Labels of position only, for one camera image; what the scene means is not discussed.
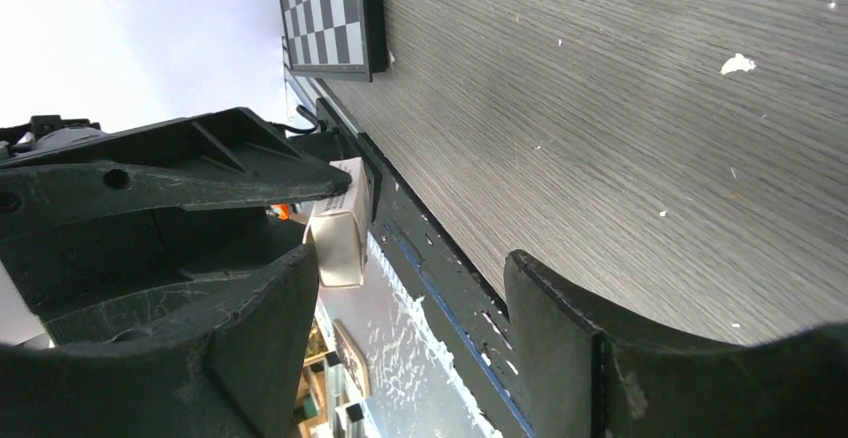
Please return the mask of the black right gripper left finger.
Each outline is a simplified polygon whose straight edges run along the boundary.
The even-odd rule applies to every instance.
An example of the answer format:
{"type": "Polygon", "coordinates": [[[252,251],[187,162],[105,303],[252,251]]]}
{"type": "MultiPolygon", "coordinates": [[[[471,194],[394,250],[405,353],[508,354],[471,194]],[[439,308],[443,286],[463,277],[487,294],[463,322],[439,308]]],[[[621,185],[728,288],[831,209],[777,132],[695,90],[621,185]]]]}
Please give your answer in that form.
{"type": "Polygon", "coordinates": [[[1,349],[5,437],[283,437],[318,291],[300,245],[101,343],[1,349]]]}

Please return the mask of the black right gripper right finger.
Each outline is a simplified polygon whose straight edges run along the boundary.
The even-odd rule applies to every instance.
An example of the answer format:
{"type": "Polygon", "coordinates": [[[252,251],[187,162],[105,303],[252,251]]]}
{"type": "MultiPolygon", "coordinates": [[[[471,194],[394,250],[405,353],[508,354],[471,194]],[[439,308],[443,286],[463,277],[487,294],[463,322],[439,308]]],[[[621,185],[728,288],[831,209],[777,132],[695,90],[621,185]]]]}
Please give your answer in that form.
{"type": "Polygon", "coordinates": [[[847,328],[740,346],[662,325],[512,251],[504,285],[539,437],[843,437],[847,328]]]}

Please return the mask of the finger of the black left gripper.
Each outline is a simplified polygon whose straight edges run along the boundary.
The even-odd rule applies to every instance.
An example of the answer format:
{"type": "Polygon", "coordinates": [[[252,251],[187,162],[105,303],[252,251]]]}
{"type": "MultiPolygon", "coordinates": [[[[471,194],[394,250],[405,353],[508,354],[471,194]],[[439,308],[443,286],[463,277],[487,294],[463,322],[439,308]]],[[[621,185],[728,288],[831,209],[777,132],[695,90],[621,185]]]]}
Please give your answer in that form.
{"type": "Polygon", "coordinates": [[[105,342],[233,286],[303,266],[316,252],[297,222],[270,216],[114,216],[63,225],[50,239],[39,305],[59,345],[105,342]]]}
{"type": "Polygon", "coordinates": [[[320,200],[350,183],[250,109],[231,108],[2,161],[1,234],[160,208],[320,200]]]}

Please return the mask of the white staple box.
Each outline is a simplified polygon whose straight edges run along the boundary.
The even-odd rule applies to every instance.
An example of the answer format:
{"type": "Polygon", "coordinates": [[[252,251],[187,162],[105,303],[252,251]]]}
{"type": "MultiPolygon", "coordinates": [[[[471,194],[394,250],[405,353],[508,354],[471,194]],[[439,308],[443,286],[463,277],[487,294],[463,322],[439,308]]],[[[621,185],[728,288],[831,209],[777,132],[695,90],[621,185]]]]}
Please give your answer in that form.
{"type": "Polygon", "coordinates": [[[347,173],[351,183],[344,194],[313,205],[303,242],[315,248],[322,287],[359,287],[365,279],[366,234],[372,210],[365,162],[356,157],[330,164],[347,173]]]}

